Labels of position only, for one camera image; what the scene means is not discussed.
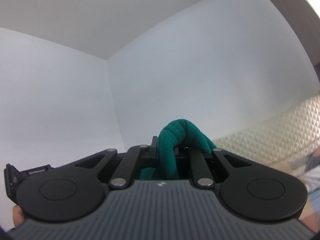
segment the gray ribbed surface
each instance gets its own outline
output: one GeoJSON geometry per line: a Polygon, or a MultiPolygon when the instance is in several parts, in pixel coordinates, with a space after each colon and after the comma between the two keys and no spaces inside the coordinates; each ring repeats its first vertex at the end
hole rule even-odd
{"type": "Polygon", "coordinates": [[[91,215],[65,224],[28,220],[10,233],[16,240],[305,240],[312,233],[298,220],[261,225],[227,212],[211,191],[189,181],[136,181],[110,193],[91,215]]]}

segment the finger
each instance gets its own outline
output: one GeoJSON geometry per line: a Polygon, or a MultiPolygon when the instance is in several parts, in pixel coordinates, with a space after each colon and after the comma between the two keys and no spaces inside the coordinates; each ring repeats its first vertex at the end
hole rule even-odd
{"type": "Polygon", "coordinates": [[[12,208],[12,220],[15,227],[21,225],[25,221],[22,209],[18,205],[12,208]]]}

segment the teal fabric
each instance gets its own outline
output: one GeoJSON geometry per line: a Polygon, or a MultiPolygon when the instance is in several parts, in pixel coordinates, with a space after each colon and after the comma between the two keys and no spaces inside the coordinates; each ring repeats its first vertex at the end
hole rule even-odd
{"type": "Polygon", "coordinates": [[[179,179],[173,148],[179,144],[211,153],[216,146],[193,123],[179,119],[170,122],[158,137],[159,166],[141,170],[140,179],[179,179]]]}

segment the logo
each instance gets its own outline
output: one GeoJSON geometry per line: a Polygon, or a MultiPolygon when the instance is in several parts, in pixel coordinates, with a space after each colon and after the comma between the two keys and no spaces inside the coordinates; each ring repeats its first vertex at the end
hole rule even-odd
{"type": "Polygon", "coordinates": [[[166,184],[165,182],[161,181],[161,182],[157,183],[157,185],[158,185],[159,187],[164,187],[164,186],[167,185],[167,184],[166,184]]]}
{"type": "Polygon", "coordinates": [[[37,171],[29,171],[29,175],[35,174],[35,173],[38,173],[38,172],[42,172],[42,171],[45,171],[45,169],[37,170],[37,171]]]}

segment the textured metal surface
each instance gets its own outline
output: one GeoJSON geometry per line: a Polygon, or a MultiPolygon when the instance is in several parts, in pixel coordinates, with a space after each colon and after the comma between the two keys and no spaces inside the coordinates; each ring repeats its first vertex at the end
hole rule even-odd
{"type": "Polygon", "coordinates": [[[219,148],[264,165],[305,156],[320,144],[320,95],[266,122],[213,142],[219,148]]]}
{"type": "Polygon", "coordinates": [[[212,191],[188,180],[136,181],[112,191],[91,215],[64,224],[28,220],[10,233],[16,240],[307,240],[298,220],[258,224],[236,217],[212,191]]]}

